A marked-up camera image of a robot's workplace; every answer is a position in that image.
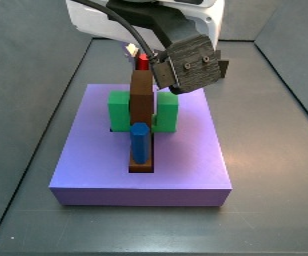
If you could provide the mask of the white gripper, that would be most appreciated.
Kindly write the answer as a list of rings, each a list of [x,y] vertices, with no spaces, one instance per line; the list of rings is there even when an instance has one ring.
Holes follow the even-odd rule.
[[[151,49],[165,50],[207,38],[216,47],[224,0],[91,0],[112,9],[133,26]],[[73,0],[65,0],[72,25],[89,35],[128,42],[125,56],[135,58],[139,48],[125,28],[104,14]]]

